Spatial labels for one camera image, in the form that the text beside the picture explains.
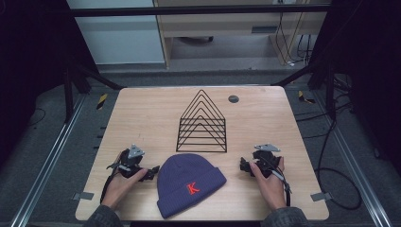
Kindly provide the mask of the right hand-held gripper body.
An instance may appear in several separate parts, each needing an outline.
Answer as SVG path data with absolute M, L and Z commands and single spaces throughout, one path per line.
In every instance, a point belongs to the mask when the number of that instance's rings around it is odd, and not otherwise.
M 274 152 L 280 149 L 272 144 L 256 145 L 253 158 L 265 178 L 268 178 L 273 170 L 276 170 L 280 163 L 280 156 L 274 156 Z

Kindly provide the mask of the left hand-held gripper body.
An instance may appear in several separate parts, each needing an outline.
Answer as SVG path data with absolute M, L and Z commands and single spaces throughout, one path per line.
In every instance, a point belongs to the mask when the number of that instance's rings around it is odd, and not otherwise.
M 120 162 L 117 166 L 120 173 L 125 178 L 130 178 L 136 174 L 141 167 L 139 166 L 143 155 L 145 154 L 140 148 L 135 144 L 132 144 L 130 148 L 125 149 L 120 155 Z

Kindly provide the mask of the purple knitted beanie red letter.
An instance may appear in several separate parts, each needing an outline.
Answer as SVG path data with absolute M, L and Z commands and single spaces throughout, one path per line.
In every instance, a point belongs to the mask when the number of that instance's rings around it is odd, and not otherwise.
M 157 179 L 157 206 L 162 218 L 170 218 L 197 205 L 226 182 L 219 168 L 198 154 L 169 157 Z

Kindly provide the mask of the person's right hand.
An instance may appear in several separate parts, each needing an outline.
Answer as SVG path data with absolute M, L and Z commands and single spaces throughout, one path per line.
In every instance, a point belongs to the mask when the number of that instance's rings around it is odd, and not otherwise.
M 256 163 L 250 163 L 259 191 L 271 211 L 287 206 L 284 183 L 275 175 L 265 178 Z

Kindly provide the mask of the person's left hand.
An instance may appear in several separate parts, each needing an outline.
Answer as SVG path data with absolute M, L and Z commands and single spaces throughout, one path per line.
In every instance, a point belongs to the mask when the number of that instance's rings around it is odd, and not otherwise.
M 114 174 L 106 189 L 106 193 L 101 204 L 108 206 L 112 210 L 115 210 L 118 204 L 131 191 L 133 186 L 139 182 L 147 174 L 147 172 L 148 171 L 143 168 L 130 178 L 125 178 L 120 173 Z

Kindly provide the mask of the yellow black striped tape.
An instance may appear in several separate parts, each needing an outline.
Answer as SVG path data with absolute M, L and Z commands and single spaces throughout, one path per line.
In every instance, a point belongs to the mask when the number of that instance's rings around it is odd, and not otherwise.
M 313 98 L 306 98 L 302 91 L 298 91 L 298 99 L 302 102 L 314 104 L 316 103 L 315 99 Z
M 105 103 L 107 97 L 108 97 L 108 94 L 102 94 L 102 95 L 100 96 L 99 101 L 98 101 L 98 103 L 97 103 L 97 105 L 96 105 L 96 109 L 97 109 L 97 110 L 101 110 L 101 109 L 102 109 L 102 107 L 103 107 L 103 105 L 104 105 L 104 103 Z

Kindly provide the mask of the black metal stand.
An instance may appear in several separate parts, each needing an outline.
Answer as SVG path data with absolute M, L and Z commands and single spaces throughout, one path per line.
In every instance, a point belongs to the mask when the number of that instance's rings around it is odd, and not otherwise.
M 331 61 L 312 62 L 308 66 L 298 70 L 289 77 L 272 84 L 272 86 L 285 87 L 292 81 L 305 74 L 311 73 L 307 86 L 312 89 L 318 89 L 325 83 L 325 109 L 332 120 L 336 119 L 335 99 L 334 99 L 334 70 L 335 64 Z
M 73 106 L 73 89 L 75 85 L 81 94 L 88 94 L 92 87 L 89 84 L 87 77 L 95 79 L 98 82 L 106 85 L 107 87 L 114 90 L 123 89 L 122 85 L 112 82 L 111 80 L 103 78 L 98 72 L 92 71 L 82 64 L 78 63 L 74 58 L 66 58 L 66 67 L 63 73 L 64 81 L 64 97 L 65 97 L 65 120 L 69 122 L 74 114 Z

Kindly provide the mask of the white cabinet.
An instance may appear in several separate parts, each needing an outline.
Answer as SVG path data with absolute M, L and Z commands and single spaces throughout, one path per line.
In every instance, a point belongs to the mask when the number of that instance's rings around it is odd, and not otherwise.
M 152 0 L 67 0 L 70 9 L 152 8 Z M 77 17 L 97 65 L 164 63 L 155 16 Z

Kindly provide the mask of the dark curtain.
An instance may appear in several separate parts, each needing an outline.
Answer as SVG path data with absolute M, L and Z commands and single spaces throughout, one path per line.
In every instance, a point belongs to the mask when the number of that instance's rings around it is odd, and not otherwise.
M 46 16 L 67 0 L 0 0 L 0 167 L 8 160 L 36 108 L 37 97 L 63 84 L 61 52 L 53 32 L 78 64 L 96 71 L 73 17 Z
M 352 98 L 401 176 L 401 0 L 331 0 L 312 53 L 352 79 Z

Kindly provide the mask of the light wooden desk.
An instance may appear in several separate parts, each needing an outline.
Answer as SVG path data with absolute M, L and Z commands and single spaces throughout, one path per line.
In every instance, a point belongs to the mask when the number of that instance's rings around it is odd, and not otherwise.
M 157 7 L 325 4 L 331 0 L 152 0 Z M 291 54 L 300 35 L 320 33 L 324 12 L 158 15 L 156 17 L 166 64 L 172 42 L 179 37 L 267 35 L 281 64 L 294 61 Z

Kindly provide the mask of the grey metal table bracket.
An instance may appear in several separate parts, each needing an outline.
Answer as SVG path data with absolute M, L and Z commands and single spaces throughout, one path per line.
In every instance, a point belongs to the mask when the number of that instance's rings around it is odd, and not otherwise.
M 330 192 L 320 192 L 311 195 L 311 199 L 313 201 L 329 201 L 333 199 L 333 196 Z
M 80 200 L 88 200 L 90 201 L 94 196 L 94 193 L 90 192 L 81 192 L 81 193 L 74 193 L 72 196 L 73 201 L 80 201 Z

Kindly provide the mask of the aluminium floor rail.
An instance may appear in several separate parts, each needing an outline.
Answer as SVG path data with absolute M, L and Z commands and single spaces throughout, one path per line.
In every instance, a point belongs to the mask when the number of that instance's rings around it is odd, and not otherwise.
M 362 171 L 362 168 L 354 157 L 352 150 L 348 146 L 345 137 L 340 130 L 340 125 L 337 125 L 333 129 L 333 136 L 337 143 L 337 147 L 339 148 L 342 160 L 347 166 L 354 183 L 358 187 L 363 203 L 375 223 L 375 226 L 393 227 L 392 222 L 379 201 L 378 196 L 374 192 L 372 185 L 368 181 L 368 178 Z
M 70 118 L 62 125 L 61 131 L 58 134 L 49 154 L 47 155 L 44 164 L 37 175 L 33 185 L 24 199 L 24 202 L 16 212 L 14 218 L 10 222 L 9 227 L 26 227 L 33 210 L 35 209 L 39 198 L 43 194 L 44 188 L 52 174 L 52 171 L 59 160 L 63 148 L 73 130 L 78 117 L 81 113 L 82 106 L 85 102 L 86 95 L 78 95 L 78 99 L 73 106 L 73 112 Z

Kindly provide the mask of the black horizontal frame bar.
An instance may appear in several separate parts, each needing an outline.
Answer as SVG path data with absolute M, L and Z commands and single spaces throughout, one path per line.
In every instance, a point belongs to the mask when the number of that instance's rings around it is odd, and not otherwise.
M 103 16 L 148 16 L 148 15 L 191 15 L 191 14 L 229 14 L 229 13 L 283 13 L 283 12 L 322 12 L 329 11 L 330 4 L 298 5 L 244 5 L 244 6 L 192 6 L 157 8 L 120 9 L 69 9 L 65 14 L 74 17 Z

